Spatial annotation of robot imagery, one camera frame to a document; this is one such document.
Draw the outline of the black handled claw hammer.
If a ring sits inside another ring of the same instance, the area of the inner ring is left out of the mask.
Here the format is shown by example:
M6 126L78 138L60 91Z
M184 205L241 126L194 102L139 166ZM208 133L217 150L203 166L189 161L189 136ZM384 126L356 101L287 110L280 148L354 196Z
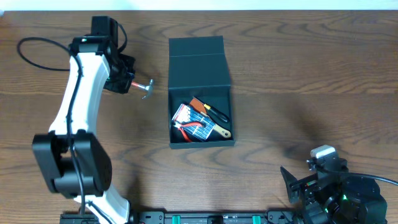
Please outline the black handled claw hammer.
M144 91L146 94L142 97L142 99L146 99L152 95L153 89L154 89L154 80L150 79L150 82L148 85L143 85L137 82L131 82L131 86L134 86L142 91Z

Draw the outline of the black gift box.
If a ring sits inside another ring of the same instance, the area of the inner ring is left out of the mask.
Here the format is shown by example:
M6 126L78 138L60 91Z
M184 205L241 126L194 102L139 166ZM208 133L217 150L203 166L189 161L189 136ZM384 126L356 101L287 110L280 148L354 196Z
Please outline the black gift box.
M178 111L181 104L197 98L223 113L225 123L215 115L210 118L217 125L231 133L212 131L208 139L201 141L190 135L187 142L182 133L169 122L169 146L171 149L190 149L204 147L233 146L234 121L231 99L231 77L224 53L222 36L173 38L169 40L169 119Z

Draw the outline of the blue precision screwdriver set case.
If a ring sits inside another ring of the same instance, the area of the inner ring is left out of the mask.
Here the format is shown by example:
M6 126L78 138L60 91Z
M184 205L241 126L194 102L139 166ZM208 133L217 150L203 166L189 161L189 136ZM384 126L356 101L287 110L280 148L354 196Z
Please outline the blue precision screwdriver set case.
M175 112L172 124L187 142L192 142L192 138L205 142L215 127L215 123L210 118L185 104L181 104Z

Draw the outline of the red handled cutting pliers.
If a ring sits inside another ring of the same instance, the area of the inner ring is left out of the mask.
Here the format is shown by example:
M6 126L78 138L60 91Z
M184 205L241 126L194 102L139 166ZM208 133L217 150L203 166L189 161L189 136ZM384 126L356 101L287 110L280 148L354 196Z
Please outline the red handled cutting pliers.
M181 132L186 142L192 142L190 136L198 139L198 135L200 134L200 128L205 127L204 124L197 121L190 123L179 123L178 121L173 121L172 124Z

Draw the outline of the orange scraper wooden handle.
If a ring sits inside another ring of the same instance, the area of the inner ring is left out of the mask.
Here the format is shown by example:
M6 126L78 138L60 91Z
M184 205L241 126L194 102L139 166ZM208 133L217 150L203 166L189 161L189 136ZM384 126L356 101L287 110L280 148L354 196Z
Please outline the orange scraper wooden handle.
M193 99L191 100L191 102L189 103L189 105L190 105L193 109L195 109L196 111L198 111L200 114L202 114L203 116L206 116L206 117L208 117L208 118L210 118L210 119L211 119L211 115L214 116L214 115L211 114L210 112L207 112L207 110L204 108L204 106L203 106L201 103L199 103L197 100L195 100L194 97L193 97ZM226 138L226 139L228 139L228 138L231 137L231 132L228 131L228 130L225 129L225 128L222 128L222 127L221 127L220 125L218 125L218 124L215 124L214 130L215 130L218 134L222 135L222 136L223 136L224 138Z

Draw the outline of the black handled screwdriver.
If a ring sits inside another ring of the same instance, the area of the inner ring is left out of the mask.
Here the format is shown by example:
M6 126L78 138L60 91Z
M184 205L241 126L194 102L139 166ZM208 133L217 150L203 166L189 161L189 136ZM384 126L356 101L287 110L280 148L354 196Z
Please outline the black handled screwdriver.
M218 109L200 101L198 98L194 97L195 100L197 100L199 103L201 103L204 108L207 110L207 112L210 112L211 114L213 114L214 116L216 116L218 119L220 119L222 122L224 123L228 123L229 122L229 118L222 113L221 111L219 111Z

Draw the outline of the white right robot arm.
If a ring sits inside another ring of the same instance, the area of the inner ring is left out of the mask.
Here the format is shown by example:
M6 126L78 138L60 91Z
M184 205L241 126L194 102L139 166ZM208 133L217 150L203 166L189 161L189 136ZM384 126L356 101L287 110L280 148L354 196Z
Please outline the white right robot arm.
M302 205L293 223L387 223L387 202L374 179L317 172L298 180L284 167L280 171L289 202Z

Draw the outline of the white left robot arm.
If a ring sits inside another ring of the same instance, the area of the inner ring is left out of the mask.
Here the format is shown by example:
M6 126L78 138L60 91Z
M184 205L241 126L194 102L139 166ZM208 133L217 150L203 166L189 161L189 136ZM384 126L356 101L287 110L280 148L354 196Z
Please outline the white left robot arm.
M98 223L129 223L130 203L112 180L111 159L96 137L103 90L125 94L134 79L134 58L118 45L121 25L108 16L94 16L91 32L75 37L66 48L70 75L62 104L46 134L37 134L32 150L48 189L81 204Z

